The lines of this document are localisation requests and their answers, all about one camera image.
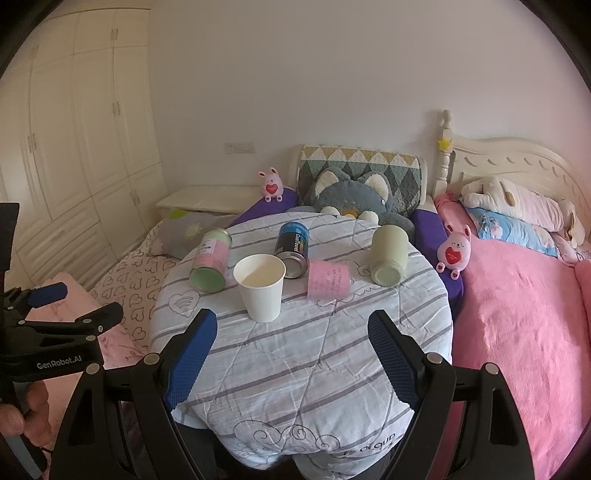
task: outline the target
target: human hand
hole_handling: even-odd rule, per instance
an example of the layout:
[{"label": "human hand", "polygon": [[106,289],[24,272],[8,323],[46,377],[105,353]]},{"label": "human hand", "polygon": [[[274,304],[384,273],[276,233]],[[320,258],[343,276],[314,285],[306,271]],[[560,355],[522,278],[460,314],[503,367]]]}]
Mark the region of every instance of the human hand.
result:
[{"label": "human hand", "polygon": [[26,399],[31,409],[26,418],[15,406],[0,403],[0,433],[5,437],[24,433],[36,447],[46,445],[51,441],[51,426],[47,402],[49,393],[45,383],[33,382],[27,390]]}]

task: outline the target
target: diamond pattern cushion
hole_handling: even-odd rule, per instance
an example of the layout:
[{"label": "diamond pattern cushion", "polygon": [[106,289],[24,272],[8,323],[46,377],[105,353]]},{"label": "diamond pattern cushion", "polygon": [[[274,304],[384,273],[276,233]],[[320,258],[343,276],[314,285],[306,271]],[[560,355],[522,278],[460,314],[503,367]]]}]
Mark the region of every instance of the diamond pattern cushion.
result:
[{"label": "diamond pattern cushion", "polygon": [[394,195],[394,210],[410,216],[421,203],[422,171],[417,157],[381,150],[305,145],[298,164],[297,193],[306,205],[307,194],[318,176],[339,167],[352,179],[370,171],[383,173]]}]

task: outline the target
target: patterned pillow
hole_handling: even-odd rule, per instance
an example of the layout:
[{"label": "patterned pillow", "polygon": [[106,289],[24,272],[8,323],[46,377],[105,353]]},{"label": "patterned pillow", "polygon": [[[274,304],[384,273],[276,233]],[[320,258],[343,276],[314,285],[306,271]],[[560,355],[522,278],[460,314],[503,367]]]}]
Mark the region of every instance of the patterned pillow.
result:
[{"label": "patterned pillow", "polygon": [[199,246],[206,232],[212,228],[226,228],[235,218],[236,215],[219,216],[173,210],[168,218],[162,221],[149,255],[169,255],[182,260],[193,248]]},{"label": "patterned pillow", "polygon": [[467,208],[466,211],[476,225],[478,238],[501,240],[558,257],[554,240],[542,227],[482,208]]},{"label": "patterned pillow", "polygon": [[297,193],[300,203],[318,176],[329,167],[339,167],[353,180],[368,172],[383,173],[390,183],[394,210],[406,217],[421,203],[421,162],[412,155],[401,155],[380,150],[305,145],[298,164]]}]

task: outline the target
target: headboard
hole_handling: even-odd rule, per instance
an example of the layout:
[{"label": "headboard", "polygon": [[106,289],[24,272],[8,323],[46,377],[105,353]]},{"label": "headboard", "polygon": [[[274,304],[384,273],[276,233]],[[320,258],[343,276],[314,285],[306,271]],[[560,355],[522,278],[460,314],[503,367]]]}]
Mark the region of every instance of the headboard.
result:
[{"label": "headboard", "polygon": [[433,197],[445,192],[459,194],[462,187],[473,180],[502,175],[554,200],[569,199],[589,233],[591,195],[567,160],[522,138],[472,140],[454,135],[451,121],[450,111],[445,110],[434,169]]}]

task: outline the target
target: pink bedsheet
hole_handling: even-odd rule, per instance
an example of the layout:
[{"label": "pink bedsheet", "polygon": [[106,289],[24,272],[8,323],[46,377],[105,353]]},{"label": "pink bedsheet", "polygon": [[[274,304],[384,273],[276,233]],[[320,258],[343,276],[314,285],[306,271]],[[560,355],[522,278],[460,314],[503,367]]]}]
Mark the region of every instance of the pink bedsheet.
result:
[{"label": "pink bedsheet", "polygon": [[[445,222],[473,227],[464,208],[447,196],[436,206]],[[465,295],[454,325],[453,363],[480,368],[492,361],[501,367],[525,426],[537,480],[558,470],[591,417],[589,325],[577,277],[591,295],[591,262],[574,269],[476,235],[462,272]],[[587,301],[591,307],[591,297]]]},{"label": "pink bedsheet", "polygon": [[[32,309],[27,320],[44,320],[46,322],[73,322],[79,316],[97,309],[99,304],[90,294],[67,273],[59,273],[44,282],[44,285],[63,282],[68,287],[68,295],[64,300],[57,301],[39,309]],[[145,350],[137,347],[129,333],[116,325],[108,332],[99,336],[100,350],[105,360],[105,368],[135,365],[144,355]],[[61,420],[78,379],[81,374],[46,380],[49,391],[49,423],[51,424],[52,440],[47,447],[52,449],[59,431]]]}]

